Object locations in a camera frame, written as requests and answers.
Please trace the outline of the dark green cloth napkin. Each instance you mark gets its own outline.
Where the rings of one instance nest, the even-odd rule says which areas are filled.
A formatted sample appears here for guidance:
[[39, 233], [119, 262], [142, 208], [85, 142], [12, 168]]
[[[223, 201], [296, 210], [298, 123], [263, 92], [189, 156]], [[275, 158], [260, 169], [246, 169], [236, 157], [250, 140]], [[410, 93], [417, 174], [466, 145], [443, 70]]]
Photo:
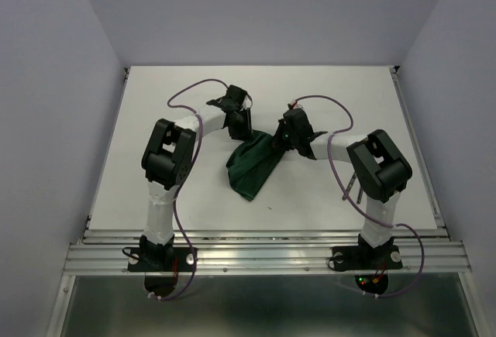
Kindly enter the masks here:
[[269, 133], [253, 130], [226, 163], [229, 186], [242, 198], [252, 201], [281, 161], [286, 150], [273, 145]]

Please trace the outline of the steel fork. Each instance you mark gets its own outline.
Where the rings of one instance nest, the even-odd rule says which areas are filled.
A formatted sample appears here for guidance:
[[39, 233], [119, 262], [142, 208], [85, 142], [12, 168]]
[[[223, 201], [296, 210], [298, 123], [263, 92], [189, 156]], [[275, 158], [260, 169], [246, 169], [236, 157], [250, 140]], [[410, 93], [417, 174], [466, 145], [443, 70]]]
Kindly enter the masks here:
[[342, 196], [342, 200], [345, 201], [347, 199], [347, 196], [350, 195], [350, 192], [353, 188], [353, 185], [355, 183], [357, 179], [357, 175], [356, 174], [353, 174], [352, 177], [350, 178], [347, 186], [346, 186], [346, 189], [345, 189], [345, 192], [343, 193], [343, 196]]

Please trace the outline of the steel table knife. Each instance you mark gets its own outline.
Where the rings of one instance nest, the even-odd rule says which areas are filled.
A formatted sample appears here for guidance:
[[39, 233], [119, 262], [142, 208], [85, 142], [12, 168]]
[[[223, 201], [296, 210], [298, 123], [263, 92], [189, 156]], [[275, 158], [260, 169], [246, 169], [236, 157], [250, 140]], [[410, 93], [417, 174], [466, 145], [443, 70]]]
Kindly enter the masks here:
[[360, 203], [361, 203], [361, 201], [362, 201], [362, 199], [363, 199], [363, 188], [362, 188], [362, 187], [360, 187], [360, 188], [359, 188], [359, 191], [358, 191], [357, 198], [356, 198], [356, 202], [357, 202], [357, 204], [360, 204]]

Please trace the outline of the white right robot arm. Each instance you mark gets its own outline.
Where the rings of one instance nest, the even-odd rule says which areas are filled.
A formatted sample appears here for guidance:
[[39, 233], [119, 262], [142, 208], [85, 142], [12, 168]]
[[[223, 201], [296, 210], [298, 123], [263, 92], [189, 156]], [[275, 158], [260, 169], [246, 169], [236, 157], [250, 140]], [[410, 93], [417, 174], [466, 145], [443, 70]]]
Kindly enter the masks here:
[[401, 192], [412, 178], [412, 168], [391, 137], [377, 129], [367, 135], [347, 136], [316, 132], [303, 108], [288, 109], [278, 121], [273, 147], [296, 150], [310, 160], [349, 163], [366, 195], [365, 221], [360, 232], [357, 259], [375, 267], [384, 259], [383, 245], [391, 241], [393, 219]]

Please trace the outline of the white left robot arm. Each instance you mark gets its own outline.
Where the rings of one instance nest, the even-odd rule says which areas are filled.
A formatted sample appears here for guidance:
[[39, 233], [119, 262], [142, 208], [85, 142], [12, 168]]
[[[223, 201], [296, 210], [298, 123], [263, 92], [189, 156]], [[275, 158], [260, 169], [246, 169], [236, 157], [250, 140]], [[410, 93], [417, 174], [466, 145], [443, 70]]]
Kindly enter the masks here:
[[247, 91], [230, 85], [224, 96], [206, 102], [192, 115], [177, 121], [160, 119], [153, 127], [141, 161], [149, 204], [139, 247], [155, 270], [165, 270], [172, 263], [174, 201], [193, 167], [195, 147], [222, 129], [228, 130], [231, 139], [249, 139], [253, 131], [246, 102], [250, 99]]

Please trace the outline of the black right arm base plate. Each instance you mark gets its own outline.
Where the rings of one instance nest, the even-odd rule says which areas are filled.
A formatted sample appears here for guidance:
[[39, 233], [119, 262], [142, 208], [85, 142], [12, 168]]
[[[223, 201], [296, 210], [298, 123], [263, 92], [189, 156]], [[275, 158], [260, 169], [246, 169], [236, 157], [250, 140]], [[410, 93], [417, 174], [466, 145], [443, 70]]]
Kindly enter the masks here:
[[337, 272], [403, 268], [401, 254], [398, 246], [394, 244], [394, 237], [385, 244], [373, 248], [361, 236], [358, 236], [356, 245], [332, 247], [327, 266]]

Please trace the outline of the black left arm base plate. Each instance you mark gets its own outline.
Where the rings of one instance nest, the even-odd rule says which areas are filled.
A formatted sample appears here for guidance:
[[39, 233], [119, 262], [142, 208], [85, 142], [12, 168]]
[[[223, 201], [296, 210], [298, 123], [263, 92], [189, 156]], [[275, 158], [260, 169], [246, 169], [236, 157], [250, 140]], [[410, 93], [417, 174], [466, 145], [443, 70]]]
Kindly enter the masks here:
[[138, 247], [122, 249], [122, 254], [128, 259], [127, 270], [139, 273], [191, 273], [196, 269], [197, 253], [196, 248], [174, 247], [174, 237], [162, 245], [142, 236]]

